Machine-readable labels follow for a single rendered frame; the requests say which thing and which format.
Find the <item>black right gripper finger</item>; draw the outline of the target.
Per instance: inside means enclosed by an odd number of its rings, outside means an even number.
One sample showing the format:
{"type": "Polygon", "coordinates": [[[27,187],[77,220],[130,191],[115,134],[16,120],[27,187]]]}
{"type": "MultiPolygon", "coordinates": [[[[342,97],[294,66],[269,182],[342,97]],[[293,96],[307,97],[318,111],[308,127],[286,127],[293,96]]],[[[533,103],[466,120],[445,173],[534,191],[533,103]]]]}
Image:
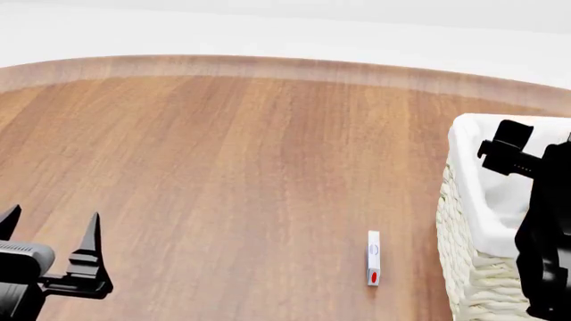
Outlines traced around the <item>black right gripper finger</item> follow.
{"type": "Polygon", "coordinates": [[[483,168],[509,176],[512,173],[525,177],[534,175],[534,156],[523,152],[534,128],[504,119],[500,122],[492,141],[484,140],[477,157],[484,156],[483,168]]]}

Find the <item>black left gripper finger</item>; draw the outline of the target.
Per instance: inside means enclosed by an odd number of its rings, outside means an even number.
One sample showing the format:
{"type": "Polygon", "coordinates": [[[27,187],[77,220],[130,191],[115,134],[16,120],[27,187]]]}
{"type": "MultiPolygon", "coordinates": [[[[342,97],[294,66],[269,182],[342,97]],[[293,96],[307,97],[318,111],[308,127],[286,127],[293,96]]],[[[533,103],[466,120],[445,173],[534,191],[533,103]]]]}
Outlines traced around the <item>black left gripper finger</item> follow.
{"type": "Polygon", "coordinates": [[[9,241],[19,222],[21,206],[14,205],[4,213],[0,213],[0,241],[9,241]]]}
{"type": "Polygon", "coordinates": [[[112,280],[103,262],[101,221],[94,213],[89,221],[80,246],[70,254],[66,276],[71,277],[90,291],[110,291],[112,280]]]}

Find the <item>white cloth basket liner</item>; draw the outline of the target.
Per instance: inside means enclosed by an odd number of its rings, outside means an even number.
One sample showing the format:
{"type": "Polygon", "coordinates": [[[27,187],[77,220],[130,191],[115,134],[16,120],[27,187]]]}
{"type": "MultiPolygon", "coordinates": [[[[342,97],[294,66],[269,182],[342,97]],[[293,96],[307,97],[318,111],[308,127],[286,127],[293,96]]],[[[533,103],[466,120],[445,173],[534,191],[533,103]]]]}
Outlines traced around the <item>white cloth basket liner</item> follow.
{"type": "Polygon", "coordinates": [[[449,164],[454,171],[463,213],[472,244],[491,256],[514,259],[515,235],[529,206],[532,179],[512,174],[503,176],[482,167],[477,152],[490,140],[504,119],[534,128],[523,152],[542,157],[549,144],[562,144],[571,134],[571,118],[506,114],[458,116],[449,130],[449,164]]]}

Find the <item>white woven basket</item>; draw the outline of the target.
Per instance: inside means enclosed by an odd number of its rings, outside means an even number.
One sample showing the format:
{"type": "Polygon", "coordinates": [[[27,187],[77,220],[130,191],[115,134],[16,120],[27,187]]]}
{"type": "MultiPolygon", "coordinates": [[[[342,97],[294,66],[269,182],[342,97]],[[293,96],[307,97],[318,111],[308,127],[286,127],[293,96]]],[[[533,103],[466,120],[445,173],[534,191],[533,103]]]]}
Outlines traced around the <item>white woven basket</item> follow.
{"type": "Polygon", "coordinates": [[[449,153],[436,210],[437,248],[453,321],[540,321],[525,311],[516,258],[477,251],[449,153]]]}

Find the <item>white ketchup box red oval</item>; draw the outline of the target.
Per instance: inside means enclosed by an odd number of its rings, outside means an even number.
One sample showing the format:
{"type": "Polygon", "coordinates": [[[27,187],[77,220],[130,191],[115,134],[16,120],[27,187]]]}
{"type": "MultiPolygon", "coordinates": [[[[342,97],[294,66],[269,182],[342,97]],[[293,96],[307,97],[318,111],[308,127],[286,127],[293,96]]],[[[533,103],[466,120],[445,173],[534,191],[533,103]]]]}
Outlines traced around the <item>white ketchup box red oval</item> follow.
{"type": "Polygon", "coordinates": [[[367,247],[367,282],[368,286],[378,286],[380,278],[380,234],[368,231],[367,247]]]}

